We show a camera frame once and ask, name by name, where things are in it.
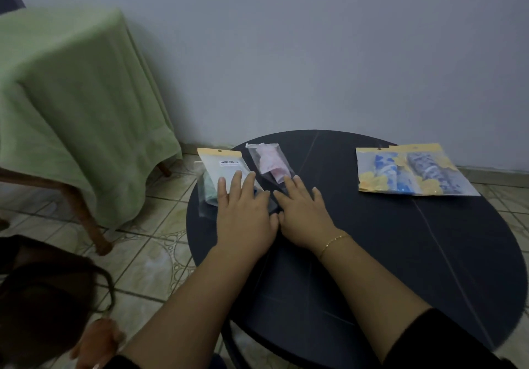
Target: round table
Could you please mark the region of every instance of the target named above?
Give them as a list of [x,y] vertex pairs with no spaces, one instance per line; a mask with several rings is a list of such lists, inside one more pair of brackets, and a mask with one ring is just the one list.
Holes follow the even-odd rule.
[[[249,140],[279,143],[308,189],[321,190],[334,224],[390,272],[490,349],[516,326],[525,305],[522,253],[505,221],[483,197],[414,198],[358,191],[356,147],[386,141],[337,131],[289,131]],[[241,151],[255,165],[245,143]],[[263,188],[274,186],[259,174]],[[216,243],[216,226],[187,210],[197,264]],[[379,366],[340,290],[311,253],[278,234],[230,312],[242,330],[302,367]]]

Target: gold bracelet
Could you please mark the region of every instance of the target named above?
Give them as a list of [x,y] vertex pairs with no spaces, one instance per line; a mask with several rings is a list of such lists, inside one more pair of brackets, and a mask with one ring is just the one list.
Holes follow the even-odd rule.
[[323,250],[322,250],[322,252],[320,253],[320,260],[322,260],[323,253],[324,253],[325,251],[327,251],[327,248],[328,248],[329,245],[331,245],[331,244],[332,244],[334,241],[336,241],[337,239],[341,239],[341,238],[344,238],[344,237],[347,237],[347,236],[348,236],[348,234],[341,234],[341,235],[339,235],[338,237],[331,239],[331,240],[327,243],[327,245],[325,245],[325,246],[323,247]]

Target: white wall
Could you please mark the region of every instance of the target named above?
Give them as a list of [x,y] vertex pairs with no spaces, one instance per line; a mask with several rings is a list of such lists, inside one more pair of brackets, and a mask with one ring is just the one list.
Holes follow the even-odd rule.
[[529,0],[24,2],[122,8],[183,142],[338,129],[529,171]]

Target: yellow flower print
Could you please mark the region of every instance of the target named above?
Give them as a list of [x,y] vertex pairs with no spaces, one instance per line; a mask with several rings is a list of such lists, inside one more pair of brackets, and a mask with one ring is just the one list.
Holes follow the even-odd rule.
[[435,158],[435,161],[440,167],[442,167],[444,169],[452,169],[452,170],[456,170],[457,171],[456,166],[454,166],[454,164],[451,162],[450,159],[448,159],[448,156],[446,156],[446,155],[437,156]]
[[403,170],[411,171],[408,166],[408,159],[406,153],[399,153],[396,157],[392,158],[395,161],[395,164],[399,167],[402,167]]
[[372,171],[368,171],[360,174],[358,179],[360,180],[360,185],[358,185],[360,191],[382,192],[389,189],[388,178],[385,175],[375,177]]
[[417,184],[419,184],[420,190],[423,192],[423,195],[442,195],[443,190],[439,185],[438,180],[428,179],[423,180],[419,175],[415,176]]

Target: hand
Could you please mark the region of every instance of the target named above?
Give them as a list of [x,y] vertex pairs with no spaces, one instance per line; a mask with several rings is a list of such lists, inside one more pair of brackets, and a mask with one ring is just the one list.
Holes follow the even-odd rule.
[[316,187],[312,189],[313,200],[299,176],[295,175],[294,180],[285,176],[285,185],[288,196],[274,191],[274,196],[283,208],[283,212],[279,213],[281,232],[297,246],[317,255],[326,243],[336,237],[339,230],[334,226],[322,194]]
[[276,238],[277,213],[268,216],[270,191],[253,197],[255,173],[251,172],[241,188],[242,172],[233,176],[230,194],[226,194],[226,179],[218,179],[217,248],[257,261]]

